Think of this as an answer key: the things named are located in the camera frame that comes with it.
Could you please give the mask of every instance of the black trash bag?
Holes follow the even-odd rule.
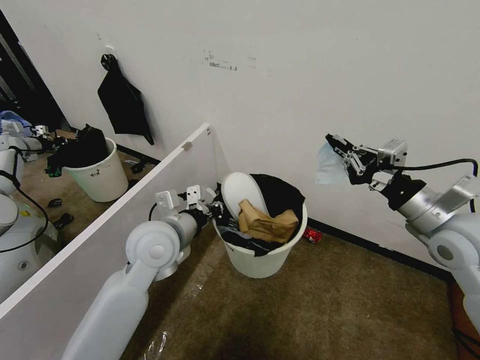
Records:
[[[305,196],[303,196],[295,186],[290,185],[278,177],[265,174],[250,175],[257,183],[265,200],[268,213],[272,218],[282,214],[286,210],[292,210],[295,213],[298,218],[298,225],[288,241],[292,240],[298,234],[300,226],[302,225]],[[215,200],[223,202],[221,192]],[[238,225],[234,224],[232,219],[232,215],[225,206],[223,216],[221,219],[217,218],[215,221],[218,226],[228,227],[232,231],[222,233],[221,238],[229,244],[253,250],[255,257],[264,256],[272,250],[285,245],[284,243],[268,242],[254,237],[247,239],[245,238],[245,234],[240,235],[237,233]]]
[[[115,134],[142,135],[153,145],[142,93],[123,76],[115,56],[103,55],[101,64],[108,72],[98,88],[98,97]]]
[[[47,158],[45,172],[50,178],[57,178],[62,176],[63,167],[88,167],[105,160],[109,154],[102,130],[86,124],[76,139],[61,145],[55,154]]]

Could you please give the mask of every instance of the trash bin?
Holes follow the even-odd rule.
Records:
[[[86,167],[66,167],[78,185],[94,201],[106,203],[121,197],[129,187],[129,181],[117,154],[117,144],[106,137],[109,155],[102,161]]]
[[[270,251],[264,256],[255,257],[253,250],[235,246],[222,240],[231,264],[240,273],[249,278],[263,279],[272,276],[278,270],[280,270],[287,259],[290,250],[302,237],[305,229],[307,228],[307,220],[307,207],[305,206],[305,203],[303,203],[302,220],[298,233],[285,245]],[[215,227],[216,233],[221,238],[222,236],[217,229],[217,223],[215,220],[213,220],[213,226]]]

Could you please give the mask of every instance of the white partition board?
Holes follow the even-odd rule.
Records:
[[[104,281],[125,266],[127,236],[148,220],[154,194],[183,192],[195,184],[215,188],[210,125],[203,124],[186,142],[192,143],[190,149],[177,147],[0,304],[0,358],[60,359]]]

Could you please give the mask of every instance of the clear plastic bag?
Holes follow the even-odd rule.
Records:
[[[326,142],[317,154],[318,170],[316,172],[317,184],[348,183],[349,177],[345,170],[342,158],[335,153],[330,144]]]
[[[162,358],[162,352],[167,342],[167,338],[170,334],[167,331],[161,333],[161,342],[152,341],[148,350],[143,354],[141,360],[160,360]]]

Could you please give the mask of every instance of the bucket rim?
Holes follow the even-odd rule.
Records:
[[[111,153],[106,157],[104,158],[102,161],[99,161],[93,165],[89,165],[89,166],[85,166],[85,167],[68,167],[68,166],[64,166],[62,169],[63,170],[66,170],[68,172],[80,172],[80,171],[86,171],[86,170],[90,170],[90,169],[93,169],[93,168],[96,168],[97,166],[99,166],[101,163],[104,163],[106,162],[107,160],[110,160],[116,153],[117,153],[117,144],[115,143],[115,141],[113,141],[111,138],[109,137],[106,137],[105,138],[105,141],[109,141],[113,144],[113,149],[111,151]]]

